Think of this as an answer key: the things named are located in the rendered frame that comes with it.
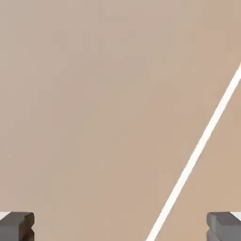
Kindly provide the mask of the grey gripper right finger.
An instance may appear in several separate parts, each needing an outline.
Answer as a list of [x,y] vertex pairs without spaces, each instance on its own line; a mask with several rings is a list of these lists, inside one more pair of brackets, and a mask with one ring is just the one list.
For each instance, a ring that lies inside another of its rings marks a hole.
[[241,212],[209,212],[207,241],[241,241]]

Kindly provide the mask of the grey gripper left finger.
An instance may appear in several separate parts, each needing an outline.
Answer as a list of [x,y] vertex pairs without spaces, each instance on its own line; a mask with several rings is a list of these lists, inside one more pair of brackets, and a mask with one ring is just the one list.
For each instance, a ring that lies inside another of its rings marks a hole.
[[35,241],[33,212],[0,211],[0,241]]

